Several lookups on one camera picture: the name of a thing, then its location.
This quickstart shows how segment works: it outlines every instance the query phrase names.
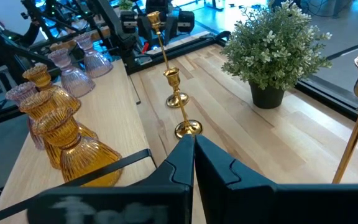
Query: lavender glass vase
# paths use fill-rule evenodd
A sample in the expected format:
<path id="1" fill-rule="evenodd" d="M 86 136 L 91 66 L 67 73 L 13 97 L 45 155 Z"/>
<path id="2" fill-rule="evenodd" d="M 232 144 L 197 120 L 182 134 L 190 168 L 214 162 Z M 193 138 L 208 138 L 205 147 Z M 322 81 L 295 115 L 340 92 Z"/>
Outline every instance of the lavender glass vase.
<path id="1" fill-rule="evenodd" d="M 97 78 L 110 72 L 112 63 L 93 48 L 90 33 L 81 34 L 74 40 L 84 50 L 85 72 L 89 77 Z"/>
<path id="2" fill-rule="evenodd" d="M 60 78 L 63 88 L 79 98 L 92 91 L 95 83 L 83 71 L 71 64 L 71 58 L 67 52 L 67 49 L 56 50 L 50 53 L 48 58 L 62 71 Z"/>
<path id="3" fill-rule="evenodd" d="M 36 94 L 37 92 L 37 89 L 35 89 L 35 83 L 25 82 L 6 92 L 5 97 L 7 100 L 12 100 L 16 106 L 20 106 L 25 99 Z M 33 122 L 34 120 L 29 116 L 27 119 L 27 127 L 29 128 L 30 136 L 35 144 L 35 147 L 39 150 L 43 150 L 45 148 L 44 141 L 41 136 L 34 134 L 32 130 Z"/>

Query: light wood tabletop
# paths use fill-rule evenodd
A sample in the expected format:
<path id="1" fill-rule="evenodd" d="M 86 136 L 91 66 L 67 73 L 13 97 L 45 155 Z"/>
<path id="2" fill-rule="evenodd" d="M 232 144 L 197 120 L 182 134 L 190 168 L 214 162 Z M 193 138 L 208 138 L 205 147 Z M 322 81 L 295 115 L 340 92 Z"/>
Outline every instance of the light wood tabletop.
<path id="1" fill-rule="evenodd" d="M 256 107 L 248 83 L 221 71 L 221 50 L 211 45 L 169 61 L 180 69 L 180 89 L 190 96 L 188 118 L 200 121 L 212 142 L 277 183 L 331 183 L 354 122 L 295 89 L 278 108 Z M 173 130 L 183 121 L 179 109 L 165 105 L 172 94 L 165 69 L 162 63 L 130 76 L 157 165 L 177 144 Z M 342 182 L 358 183 L 358 145 Z M 193 223 L 205 223 L 196 181 Z"/>
<path id="2" fill-rule="evenodd" d="M 77 121 L 96 132 L 99 140 L 123 157 L 149 147 L 122 60 L 94 79 L 96 87 L 80 98 Z M 155 170 L 150 157 L 124 168 L 117 186 L 133 184 Z M 0 210 L 63 183 L 60 170 L 52 168 L 45 151 L 37 150 L 28 136 L 0 197 Z M 25 211 L 0 223 L 27 223 Z"/>

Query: floor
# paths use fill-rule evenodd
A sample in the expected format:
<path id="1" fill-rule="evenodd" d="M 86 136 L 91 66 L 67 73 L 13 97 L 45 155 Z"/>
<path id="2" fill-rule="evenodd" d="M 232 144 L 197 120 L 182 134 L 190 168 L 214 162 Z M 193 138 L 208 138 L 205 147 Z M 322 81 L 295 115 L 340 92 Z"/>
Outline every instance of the floor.
<path id="1" fill-rule="evenodd" d="M 223 10 L 223 12 L 218 12 L 207 7 L 200 7 L 200 5 L 197 6 L 188 5 L 185 6 L 184 8 L 186 10 L 191 10 L 191 8 L 193 9 L 198 8 L 197 10 L 194 11 L 196 16 L 197 26 L 196 29 L 193 31 L 193 33 L 197 33 L 198 30 L 200 30 L 200 32 L 204 30 L 215 30 L 218 32 L 222 30 L 232 30 L 234 21 L 236 20 L 234 15 L 236 16 L 241 15 L 241 12 L 238 10 L 237 7 L 230 8 L 229 6 L 225 10 Z M 325 15 L 328 15 L 329 9 L 332 9 L 332 4 L 324 5 L 324 9 L 320 11 L 319 14 L 326 13 Z M 351 7 L 345 8 L 340 13 L 340 17 L 338 19 L 333 19 L 330 17 L 314 16 L 313 24 L 319 25 L 321 30 L 324 32 L 331 32 L 332 34 L 334 34 L 333 39 L 327 42 L 327 47 L 323 52 L 323 54 L 325 55 L 335 54 L 341 50 L 344 50 L 346 48 L 358 44 L 358 0 L 353 1 Z M 208 58 L 207 56 L 208 55 L 210 56 L 210 54 L 216 55 L 216 51 L 218 49 L 215 48 L 211 50 L 213 50 L 213 53 L 207 53 L 201 51 L 192 54 L 194 57 L 196 56 L 194 58 L 196 62 L 192 62 L 192 63 L 205 63 L 204 60 Z M 335 59 L 334 67 L 332 69 L 328 71 L 322 70 L 316 76 L 324 80 L 327 80 L 329 82 L 337 83 L 338 86 L 340 86 L 343 89 L 350 88 L 352 86 L 350 80 L 353 80 L 356 75 L 351 60 L 357 54 L 358 52 L 354 52 L 354 54 L 351 53 L 348 55 L 344 55 L 343 57 L 340 57 L 338 59 Z M 221 62 L 221 58 L 219 58 L 218 56 L 213 57 L 213 59 Z M 180 63 L 183 63 L 184 67 L 192 66 L 191 64 L 189 65 L 189 63 L 185 61 L 182 61 Z M 201 70 L 200 71 L 198 70 L 197 72 L 198 75 L 201 76 L 201 78 L 205 78 L 205 80 L 212 83 L 215 82 L 212 78 L 208 78 L 208 76 L 206 76 L 206 72 L 203 72 Z M 146 79 L 143 80 L 143 82 L 146 83 L 152 82 L 151 85 L 156 85 L 156 82 L 161 84 L 160 85 L 161 91 L 163 91 L 165 94 L 158 96 L 158 100 L 155 100 L 155 102 L 153 103 L 161 103 L 163 101 L 162 98 L 165 97 L 169 92 L 169 86 L 166 84 L 166 80 L 156 79 L 150 81 Z M 194 85 L 194 84 L 191 84 L 191 82 L 183 82 L 184 88 L 188 88 L 186 86 L 190 86 L 190 85 Z M 236 134 L 237 131 L 239 133 L 244 131 L 248 133 L 250 131 L 249 130 L 250 127 L 245 126 L 247 123 L 256 124 L 259 121 L 262 123 L 265 122 L 265 124 L 262 125 L 261 127 L 258 127 L 257 125 L 253 125 L 252 128 L 260 129 L 262 133 L 265 133 L 263 131 L 264 128 L 265 129 L 270 128 L 270 132 L 268 132 L 268 135 L 272 137 L 273 140 L 272 142 L 266 141 L 264 144 L 274 145 L 276 142 L 280 146 L 279 147 L 280 151 L 275 151 L 274 153 L 277 154 L 274 154 L 273 156 L 269 155 L 266 152 L 264 156 L 266 158 L 270 158 L 271 160 L 273 160 L 274 163 L 272 164 L 275 165 L 272 165 L 272 167 L 268 167 L 268 168 L 262 167 L 259 164 L 259 159 L 263 159 L 265 157 L 262 158 L 254 157 L 255 155 L 252 155 L 251 153 L 248 155 L 242 152 L 242 154 L 240 154 L 239 156 L 241 156 L 244 161 L 246 161 L 246 159 L 252 158 L 252 160 L 255 161 L 255 164 L 253 164 L 251 167 L 261 170 L 263 174 L 267 175 L 268 177 L 271 177 L 273 180 L 276 180 L 277 182 L 296 182 L 296 181 L 329 182 L 329 180 L 333 175 L 333 167 L 336 166 L 335 164 L 337 164 L 337 160 L 341 154 L 341 151 L 343 151 L 344 149 L 344 144 L 350 135 L 350 128 L 352 127 L 353 123 L 348 119 L 346 119 L 345 117 L 339 116 L 335 112 L 332 112 L 331 110 L 319 105 L 317 102 L 310 101 L 310 99 L 307 96 L 303 95 L 302 93 L 298 93 L 296 91 L 289 93 L 286 96 L 286 101 L 298 103 L 298 105 L 301 105 L 301 107 L 304 108 L 299 109 L 291 106 L 289 108 L 285 107 L 285 110 L 278 111 L 279 113 L 278 117 L 271 114 L 272 112 L 269 111 L 258 111 L 255 108 L 252 109 L 252 103 L 250 103 L 249 101 L 249 92 L 247 90 L 248 88 L 247 85 L 238 82 L 236 82 L 236 84 L 233 85 L 236 85 L 236 89 L 237 89 L 236 91 L 238 91 L 236 93 L 236 96 L 233 96 L 233 94 L 230 92 L 226 92 L 224 94 L 224 97 L 229 97 L 230 99 L 233 100 L 233 102 L 239 103 L 234 105 L 223 104 L 220 106 L 221 103 L 225 103 L 225 102 L 222 102 L 223 100 L 222 98 L 215 99 L 216 96 L 208 93 L 210 90 L 209 87 L 207 86 L 204 88 L 195 88 L 194 89 L 195 92 L 192 92 L 193 90 L 187 90 L 193 96 L 192 100 L 197 99 L 198 102 L 198 105 L 191 103 L 188 106 L 187 110 L 189 115 L 199 116 L 200 119 L 202 118 L 201 121 L 206 125 L 206 133 L 212 134 L 213 138 L 218 139 L 216 143 L 218 143 L 220 146 L 225 146 L 225 145 L 230 146 L 231 144 L 234 144 L 233 147 L 237 147 L 236 144 L 239 144 L 240 145 L 239 147 L 245 147 L 245 145 L 247 145 L 249 142 L 252 142 L 252 145 L 255 146 L 255 148 L 252 150 L 263 149 L 264 147 L 268 147 L 268 146 L 264 146 L 264 145 L 258 146 L 258 140 L 260 141 L 260 139 L 257 139 L 258 138 L 257 136 L 252 136 L 250 134 L 248 139 L 249 142 L 248 141 L 244 142 L 243 139 L 238 139 L 238 140 L 235 139 L 235 141 L 232 141 L 232 138 L 234 137 L 238 138 L 239 135 Z M 204 100 L 198 99 L 197 98 L 198 93 L 200 94 L 200 97 L 206 97 L 206 98 Z M 208 105 L 204 105 L 203 103 L 209 100 L 212 100 L 213 102 L 213 104 L 211 105 L 216 105 L 219 109 L 216 111 L 211 109 L 208 110 L 205 109 Z M 302 100 L 308 100 L 309 103 L 304 103 L 302 102 Z M 160 112 L 158 112 L 157 114 L 161 114 L 163 113 L 163 111 L 166 110 L 166 108 L 161 108 L 161 106 L 163 106 L 163 104 L 160 104 L 159 106 L 156 105 L 156 108 L 160 110 Z M 142 109 L 141 109 L 142 107 L 146 108 L 143 110 L 150 109 L 147 106 L 147 101 L 143 102 L 143 100 L 142 100 L 142 104 L 139 106 L 140 113 L 142 113 Z M 301 111 L 305 110 L 306 112 L 297 113 L 298 110 Z M 150 145 L 154 146 L 154 150 L 159 152 L 161 151 L 169 152 L 172 149 L 172 146 L 176 143 L 176 140 L 173 139 L 171 133 L 169 133 L 169 131 L 172 130 L 171 128 L 170 129 L 166 128 L 165 134 L 161 134 L 161 136 L 169 136 L 169 138 L 166 137 L 165 139 L 164 138 L 159 139 L 159 135 L 156 135 L 164 130 L 164 126 L 166 125 L 167 121 L 169 121 L 168 124 L 170 125 L 170 127 L 176 125 L 177 122 L 180 121 L 180 114 L 178 113 L 178 111 L 174 113 L 175 113 L 174 116 L 167 115 L 167 116 L 159 117 L 159 119 L 157 120 L 159 126 L 157 127 L 157 129 L 154 129 L 154 131 L 150 131 L 149 135 L 152 135 L 152 137 L 150 137 L 149 143 Z M 231 118 L 227 116 L 228 117 L 227 124 L 225 123 L 213 124 L 210 120 L 207 119 L 207 116 L 203 113 L 208 113 L 209 116 L 216 116 L 219 113 L 228 113 Z M 256 116 L 255 119 L 246 120 L 246 117 L 255 116 L 255 114 L 259 114 L 259 113 L 262 113 L 262 115 Z M 144 118 L 144 116 L 142 117 L 144 119 L 143 122 L 145 126 L 155 125 L 155 118 Z M 22 147 L 24 139 L 27 136 L 28 130 L 27 130 L 27 125 L 25 123 L 26 119 L 27 119 L 26 116 L 20 116 L 18 118 L 11 119 L 9 121 L 0 124 L 0 186 L 5 184 L 5 181 L 14 165 L 14 161 L 16 160 L 16 157 L 19 154 L 19 151 Z M 310 121 L 309 125 L 313 128 L 311 129 L 308 128 L 310 129 L 310 131 L 307 133 L 305 132 L 301 133 L 301 136 L 303 138 L 311 136 L 314 140 L 303 142 L 298 140 L 298 137 L 296 135 L 297 134 L 296 130 L 306 129 L 305 127 L 302 126 L 302 124 L 305 124 L 305 122 L 298 122 L 298 121 L 305 121 L 305 120 Z M 292 134 L 283 136 L 281 130 L 286 129 L 287 126 L 291 127 L 293 132 L 291 132 Z M 321 126 L 324 128 L 322 129 L 321 132 L 319 132 L 318 130 L 319 128 L 321 128 Z M 219 128 L 224 130 L 224 132 L 222 132 L 222 135 L 220 136 L 215 131 L 216 129 L 220 131 Z M 297 153 L 301 154 L 300 156 L 299 154 L 297 155 L 292 152 L 289 152 L 291 153 L 290 154 L 291 156 L 284 158 L 286 161 L 290 161 L 296 166 L 291 165 L 289 162 L 283 162 L 279 160 L 279 158 L 282 156 L 282 154 L 280 153 L 281 149 L 284 151 L 288 151 L 289 146 L 291 146 L 291 149 L 292 148 L 300 149 L 301 147 L 306 147 L 304 151 L 297 151 Z M 312 146 L 316 146 L 318 150 L 314 151 L 313 150 L 314 147 Z M 330 148 L 330 150 L 332 151 L 324 152 L 326 148 Z M 317 156 L 320 157 L 320 154 L 325 155 L 327 156 L 327 158 L 329 158 L 328 170 L 326 169 L 321 170 L 322 166 L 319 166 L 319 162 L 314 162 L 312 164 L 305 165 L 308 164 L 304 159 L 305 156 L 308 156 L 308 158 L 310 159 L 310 158 L 316 158 Z M 159 161 L 162 161 L 164 155 L 158 153 L 157 157 L 159 158 Z M 313 169 L 316 169 L 317 172 L 312 174 L 310 170 Z M 288 170 L 292 170 L 292 171 L 290 172 L 291 175 L 289 174 L 279 175 L 277 174 L 278 170 L 284 170 L 286 172 Z M 345 176 L 345 181 L 358 182 L 358 168 L 356 169 L 356 167 L 353 167 L 352 170 L 355 171 L 349 172 Z M 303 171 L 305 171 L 308 175 L 303 176 L 302 175 Z"/>
<path id="2" fill-rule="evenodd" d="M 190 96 L 189 119 L 199 121 L 212 142 L 277 183 L 331 183 L 354 122 L 297 90 L 286 92 L 278 108 L 254 106 L 249 85 L 221 71 L 221 49 L 212 45 L 170 60 L 180 69 L 181 91 Z M 179 109 L 165 105 L 172 94 L 165 69 L 160 64 L 131 75 L 157 165 L 178 142 L 173 130 L 183 121 Z M 358 183 L 358 145 L 342 183 Z M 196 182 L 193 223 L 205 223 Z"/>

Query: black plant pot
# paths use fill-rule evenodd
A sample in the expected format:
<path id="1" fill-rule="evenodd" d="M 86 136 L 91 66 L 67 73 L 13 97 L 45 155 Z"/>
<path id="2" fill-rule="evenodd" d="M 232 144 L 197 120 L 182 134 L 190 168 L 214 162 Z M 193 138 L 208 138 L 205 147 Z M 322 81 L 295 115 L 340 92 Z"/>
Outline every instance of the black plant pot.
<path id="1" fill-rule="evenodd" d="M 264 90 L 258 84 L 249 82 L 251 86 L 252 100 L 254 105 L 262 109 L 272 109 L 281 105 L 284 97 L 284 90 L 267 86 Z"/>

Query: glass vase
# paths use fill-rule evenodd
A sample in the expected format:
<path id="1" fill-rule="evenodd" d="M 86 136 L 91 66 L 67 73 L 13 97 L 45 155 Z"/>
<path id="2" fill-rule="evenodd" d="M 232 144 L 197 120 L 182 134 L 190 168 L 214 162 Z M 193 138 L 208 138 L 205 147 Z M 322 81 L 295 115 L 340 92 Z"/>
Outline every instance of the glass vase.
<path id="1" fill-rule="evenodd" d="M 41 134 L 51 145 L 62 150 L 60 165 L 65 182 L 81 177 L 96 169 L 118 161 L 121 155 L 107 145 L 78 132 L 78 123 L 71 108 L 58 108 L 34 124 L 36 133 Z M 122 170 L 92 180 L 83 186 L 107 187 L 114 185 Z"/>
<path id="2" fill-rule="evenodd" d="M 6 92 L 5 97 L 7 100 L 12 100 L 16 104 L 16 106 L 19 106 L 23 100 L 36 93 L 37 90 L 35 89 L 35 84 L 33 82 L 25 82 L 18 86 L 15 86 L 14 88 Z M 34 134 L 34 132 L 32 131 L 32 123 L 33 120 L 29 116 L 27 119 L 27 127 L 29 129 L 31 139 L 37 149 L 44 150 L 44 142 L 42 141 L 42 138 L 40 136 Z"/>
<path id="3" fill-rule="evenodd" d="M 36 93 L 30 97 L 28 97 L 26 100 L 24 100 L 19 109 L 22 112 L 27 113 L 35 122 L 38 121 L 41 117 L 44 115 L 50 113 L 54 109 L 59 108 L 59 105 L 53 98 L 53 92 L 52 91 L 41 91 L 39 93 Z M 89 136 L 92 138 L 97 139 L 98 135 L 91 131 L 89 128 L 84 126 L 83 124 L 79 123 L 79 131 L 81 135 Z M 50 164 L 55 169 L 60 169 L 60 153 L 61 151 L 59 148 L 50 145 L 47 141 L 42 139 L 44 142 L 44 148 L 48 154 Z"/>
<path id="4" fill-rule="evenodd" d="M 73 96 L 78 98 L 84 96 L 95 87 L 92 79 L 71 64 L 71 58 L 67 54 L 67 49 L 56 50 L 50 53 L 48 58 L 62 71 L 60 76 L 62 86 Z"/>
<path id="5" fill-rule="evenodd" d="M 84 50 L 85 72 L 91 78 L 98 78 L 112 69 L 112 63 L 93 48 L 91 33 L 81 34 L 74 38 L 78 46 Z"/>
<path id="6" fill-rule="evenodd" d="M 74 111 L 78 111 L 81 106 L 81 101 L 69 94 L 60 86 L 53 85 L 50 81 L 50 75 L 46 65 L 37 65 L 23 73 L 23 77 L 34 82 L 36 87 L 42 91 L 52 91 L 53 100 L 58 106 L 69 106 Z"/>

